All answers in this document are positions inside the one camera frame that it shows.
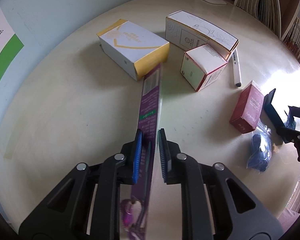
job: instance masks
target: small white box with red trim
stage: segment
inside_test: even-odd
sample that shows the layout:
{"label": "small white box with red trim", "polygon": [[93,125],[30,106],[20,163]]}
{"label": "small white box with red trim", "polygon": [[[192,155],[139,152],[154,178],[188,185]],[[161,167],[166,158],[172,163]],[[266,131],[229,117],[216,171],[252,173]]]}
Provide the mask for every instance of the small white box with red trim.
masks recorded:
{"label": "small white box with red trim", "polygon": [[215,82],[227,63],[209,44],[204,44],[185,52],[180,72],[198,92]]}

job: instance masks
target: cardboard box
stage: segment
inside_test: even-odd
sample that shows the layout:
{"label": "cardboard box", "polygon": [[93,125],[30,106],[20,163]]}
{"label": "cardboard box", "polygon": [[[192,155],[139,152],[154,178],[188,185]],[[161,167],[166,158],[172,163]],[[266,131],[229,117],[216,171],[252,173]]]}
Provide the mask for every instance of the cardboard box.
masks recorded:
{"label": "cardboard box", "polygon": [[263,93],[254,81],[251,81],[241,92],[230,123],[242,134],[256,129],[263,98]]}
{"label": "cardboard box", "polygon": [[127,20],[120,19],[97,35],[103,51],[134,80],[168,58],[168,41]]}
{"label": "cardboard box", "polygon": [[185,52],[180,72],[199,91],[215,82],[226,65],[227,61],[205,44]]}
{"label": "cardboard box", "polygon": [[139,178],[137,184],[132,186],[130,199],[142,204],[143,217],[137,220],[140,212],[133,212],[136,226],[130,228],[129,239],[140,240],[146,236],[147,213],[150,198],[154,153],[162,99],[160,97],[162,68],[161,64],[151,70],[144,78],[140,103],[138,128],[143,132],[142,152],[140,160]]}
{"label": "cardboard box", "polygon": [[208,43],[225,60],[237,47],[237,38],[195,15],[178,11],[166,17],[166,40],[184,50]]}

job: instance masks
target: desk surface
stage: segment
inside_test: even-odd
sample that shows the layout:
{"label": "desk surface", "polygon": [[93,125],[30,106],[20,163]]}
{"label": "desk surface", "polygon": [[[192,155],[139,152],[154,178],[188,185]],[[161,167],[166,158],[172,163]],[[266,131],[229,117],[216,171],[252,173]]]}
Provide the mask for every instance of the desk surface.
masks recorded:
{"label": "desk surface", "polygon": [[[165,17],[178,10],[202,17],[240,40],[243,86],[253,79],[266,93],[277,88],[278,104],[300,106],[297,60],[269,29],[241,9],[202,0],[134,0],[120,5],[50,52],[23,82],[4,116],[0,201],[16,229],[77,163],[103,162],[134,138],[142,82],[135,82],[103,53],[96,33],[123,18],[163,37]],[[179,143],[199,163],[227,165],[278,216],[300,176],[293,144],[282,144],[273,135],[276,146],[268,170],[247,170],[251,134],[241,135],[228,123],[241,91],[234,87],[231,64],[216,82],[195,93],[179,72],[183,53],[171,45],[163,64],[160,127],[168,140]],[[123,187],[122,197],[128,195]],[[147,234],[148,239],[181,238],[180,187],[163,183],[158,157]]]}

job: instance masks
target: yellow-trimmed box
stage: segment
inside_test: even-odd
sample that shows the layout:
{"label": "yellow-trimmed box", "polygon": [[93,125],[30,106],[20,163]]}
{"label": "yellow-trimmed box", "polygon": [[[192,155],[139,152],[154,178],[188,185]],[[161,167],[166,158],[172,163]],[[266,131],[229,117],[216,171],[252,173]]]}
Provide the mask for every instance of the yellow-trimmed box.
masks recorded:
{"label": "yellow-trimmed box", "polygon": [[168,58],[168,41],[127,20],[120,19],[97,35],[103,51],[134,80]]}

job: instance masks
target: white box with rose drawing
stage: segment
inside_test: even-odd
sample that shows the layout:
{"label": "white box with rose drawing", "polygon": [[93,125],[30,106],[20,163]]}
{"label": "white box with rose drawing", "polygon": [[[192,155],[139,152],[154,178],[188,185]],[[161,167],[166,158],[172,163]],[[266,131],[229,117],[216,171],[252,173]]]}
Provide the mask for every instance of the white box with rose drawing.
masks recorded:
{"label": "white box with rose drawing", "polygon": [[228,60],[239,40],[206,20],[185,11],[166,17],[165,39],[188,51],[208,43]]}

